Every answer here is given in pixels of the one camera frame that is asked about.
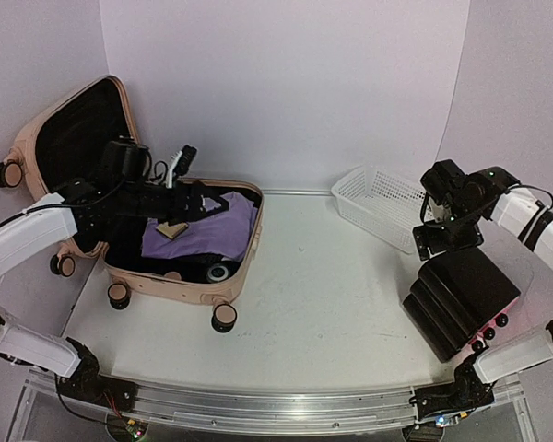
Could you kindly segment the small tan square box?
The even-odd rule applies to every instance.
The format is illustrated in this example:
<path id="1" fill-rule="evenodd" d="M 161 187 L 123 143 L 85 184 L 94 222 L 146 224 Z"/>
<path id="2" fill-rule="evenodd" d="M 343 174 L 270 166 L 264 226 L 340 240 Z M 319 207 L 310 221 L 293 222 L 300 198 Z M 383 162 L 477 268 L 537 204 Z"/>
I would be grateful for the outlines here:
<path id="1" fill-rule="evenodd" d="M 175 225 L 161 223 L 156 226 L 156 231 L 169 240 L 175 240 L 182 233 L 184 233 L 188 227 L 189 225 L 187 223 L 178 223 Z"/>

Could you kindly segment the pink hard-shell suitcase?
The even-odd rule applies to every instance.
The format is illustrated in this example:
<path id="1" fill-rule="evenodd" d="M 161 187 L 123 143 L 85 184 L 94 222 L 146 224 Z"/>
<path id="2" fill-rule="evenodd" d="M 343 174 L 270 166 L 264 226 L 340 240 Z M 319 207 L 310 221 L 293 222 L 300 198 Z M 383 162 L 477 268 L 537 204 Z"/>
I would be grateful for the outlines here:
<path id="1" fill-rule="evenodd" d="M 233 329 L 262 228 L 264 196 L 245 181 L 191 179 L 196 151 L 153 161 L 140 144 L 122 81 L 105 76 L 37 115 L 0 161 L 0 188 L 25 185 L 36 201 L 57 193 L 76 234 L 51 271 L 68 277 L 76 258 L 102 258 L 113 308 L 140 292 L 209 306 L 216 332 Z"/>

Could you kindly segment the black pink tiered rack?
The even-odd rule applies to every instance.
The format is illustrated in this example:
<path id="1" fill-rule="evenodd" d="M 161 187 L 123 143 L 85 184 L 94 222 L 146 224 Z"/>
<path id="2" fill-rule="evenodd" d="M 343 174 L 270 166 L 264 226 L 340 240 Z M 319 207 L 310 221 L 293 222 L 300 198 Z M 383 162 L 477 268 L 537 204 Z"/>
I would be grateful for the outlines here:
<path id="1" fill-rule="evenodd" d="M 521 290 L 480 249 L 445 252 L 418 270 L 402 302 L 432 352 L 447 362 L 467 346 L 478 352 L 509 323 Z"/>

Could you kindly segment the round glass cosmetic jar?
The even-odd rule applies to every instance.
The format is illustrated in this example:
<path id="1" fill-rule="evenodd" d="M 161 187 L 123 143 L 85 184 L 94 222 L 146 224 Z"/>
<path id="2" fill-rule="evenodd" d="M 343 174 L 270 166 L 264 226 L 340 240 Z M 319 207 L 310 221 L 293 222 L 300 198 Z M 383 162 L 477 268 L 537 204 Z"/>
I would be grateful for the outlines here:
<path id="1" fill-rule="evenodd" d="M 215 263 L 206 270 L 206 280 L 210 284 L 223 282 L 231 277 L 231 269 L 226 263 Z"/>

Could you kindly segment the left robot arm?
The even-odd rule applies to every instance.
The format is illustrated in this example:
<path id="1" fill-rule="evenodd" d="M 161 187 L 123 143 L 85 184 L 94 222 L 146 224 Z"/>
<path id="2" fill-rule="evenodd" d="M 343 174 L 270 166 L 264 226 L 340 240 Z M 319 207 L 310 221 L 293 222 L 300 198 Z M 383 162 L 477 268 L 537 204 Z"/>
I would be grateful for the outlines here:
<path id="1" fill-rule="evenodd" d="M 71 239 L 89 221 L 131 216 L 176 225 L 227 211 L 228 202 L 202 182 L 173 180 L 187 172 L 195 155 L 195 148 L 185 146 L 168 168 L 168 181 L 152 184 L 147 180 L 148 148 L 132 139 L 110 141 L 90 179 L 73 179 L 0 223 L 0 278 L 42 250 Z M 70 388 L 83 401 L 95 402 L 105 394 L 103 378 L 81 366 L 91 355 L 85 346 L 25 327 L 1 307 L 0 355 L 69 378 Z"/>

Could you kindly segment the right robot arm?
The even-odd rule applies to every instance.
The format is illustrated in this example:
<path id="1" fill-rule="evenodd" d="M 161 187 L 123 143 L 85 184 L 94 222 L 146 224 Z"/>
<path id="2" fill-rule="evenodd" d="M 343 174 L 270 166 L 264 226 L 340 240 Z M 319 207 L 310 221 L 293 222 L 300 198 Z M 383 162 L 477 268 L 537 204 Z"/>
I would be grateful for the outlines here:
<path id="1" fill-rule="evenodd" d="M 503 168 L 465 173 L 450 159 L 421 184 L 413 237 L 422 264 L 403 305 L 442 362 L 462 357 L 451 381 L 414 391 L 418 416 L 431 417 L 490 404 L 499 380 L 553 361 L 553 319 L 495 339 L 536 266 L 553 274 L 553 203 Z"/>

